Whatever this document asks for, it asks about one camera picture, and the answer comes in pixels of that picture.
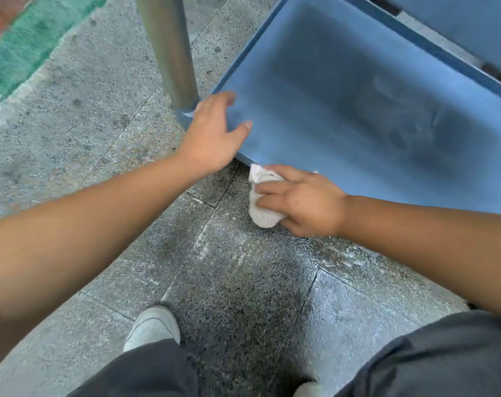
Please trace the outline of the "dark grey shorts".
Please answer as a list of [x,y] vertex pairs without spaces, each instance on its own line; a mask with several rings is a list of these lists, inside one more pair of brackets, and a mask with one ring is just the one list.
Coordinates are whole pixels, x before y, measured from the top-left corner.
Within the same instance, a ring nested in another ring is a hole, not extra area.
[[[184,349],[162,340],[121,354],[67,397],[202,397]],[[501,318],[449,315],[400,336],[333,397],[501,397]]]

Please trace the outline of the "blue plastic seat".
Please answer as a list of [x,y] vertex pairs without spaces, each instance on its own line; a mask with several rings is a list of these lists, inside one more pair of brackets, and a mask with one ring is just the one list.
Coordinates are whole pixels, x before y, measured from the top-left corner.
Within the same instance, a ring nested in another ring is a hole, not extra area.
[[501,72],[501,0],[388,0]]
[[501,214],[501,82],[368,0],[280,0],[213,93],[238,158],[346,193]]

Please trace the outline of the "person's right forearm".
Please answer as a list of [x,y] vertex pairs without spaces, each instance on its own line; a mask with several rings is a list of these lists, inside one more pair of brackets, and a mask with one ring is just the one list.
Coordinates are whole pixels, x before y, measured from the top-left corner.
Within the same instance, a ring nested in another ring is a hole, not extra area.
[[336,211],[338,236],[501,316],[501,214],[352,195],[340,197]]

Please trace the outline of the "white cleaning cloth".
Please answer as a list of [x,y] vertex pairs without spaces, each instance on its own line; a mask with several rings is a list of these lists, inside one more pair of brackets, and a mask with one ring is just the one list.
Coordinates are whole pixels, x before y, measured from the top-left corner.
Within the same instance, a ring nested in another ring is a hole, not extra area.
[[286,215],[278,213],[266,208],[261,208],[256,205],[257,201],[262,197],[262,194],[256,192],[256,185],[270,181],[284,181],[284,178],[274,171],[267,170],[264,167],[252,163],[250,165],[248,181],[251,185],[249,192],[249,216],[260,228],[273,228],[286,218]]

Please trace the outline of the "person's left forearm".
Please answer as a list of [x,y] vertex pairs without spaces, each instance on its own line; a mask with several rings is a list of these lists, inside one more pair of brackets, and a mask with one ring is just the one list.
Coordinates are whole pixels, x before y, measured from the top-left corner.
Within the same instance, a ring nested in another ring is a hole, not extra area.
[[0,363],[200,177],[175,154],[0,220]]

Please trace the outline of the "person's left hand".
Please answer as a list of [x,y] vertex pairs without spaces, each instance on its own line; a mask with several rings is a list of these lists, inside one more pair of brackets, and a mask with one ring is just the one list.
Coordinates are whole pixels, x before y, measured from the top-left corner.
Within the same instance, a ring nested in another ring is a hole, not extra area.
[[235,157],[230,153],[227,109],[236,99],[234,92],[209,95],[197,105],[191,125],[177,150],[182,162],[202,179],[226,167]]

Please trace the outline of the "white shoe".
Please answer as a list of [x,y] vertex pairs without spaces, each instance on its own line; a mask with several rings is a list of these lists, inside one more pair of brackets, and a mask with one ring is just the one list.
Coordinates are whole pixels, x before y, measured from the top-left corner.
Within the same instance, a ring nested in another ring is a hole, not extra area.
[[297,387],[292,397],[324,397],[323,388],[316,381],[304,382]]
[[135,320],[126,337],[123,353],[162,340],[181,344],[181,332],[174,314],[161,305],[145,309]]

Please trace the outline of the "grey metal pole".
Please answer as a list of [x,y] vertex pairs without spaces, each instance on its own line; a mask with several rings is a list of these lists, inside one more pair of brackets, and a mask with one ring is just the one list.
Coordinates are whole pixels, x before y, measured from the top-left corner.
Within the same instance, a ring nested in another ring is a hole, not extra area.
[[170,96],[177,121],[187,130],[200,98],[183,0],[135,0]]

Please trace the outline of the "person's right hand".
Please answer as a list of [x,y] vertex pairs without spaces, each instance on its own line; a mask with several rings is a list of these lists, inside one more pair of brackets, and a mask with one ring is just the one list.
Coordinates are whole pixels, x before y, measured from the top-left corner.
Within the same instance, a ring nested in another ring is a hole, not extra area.
[[[273,166],[286,165],[265,166],[266,169],[274,171],[285,180],[286,176],[281,175],[280,170]],[[306,213],[304,216],[309,230],[308,238],[343,235],[346,207],[351,195],[319,173],[309,172],[305,187]]]

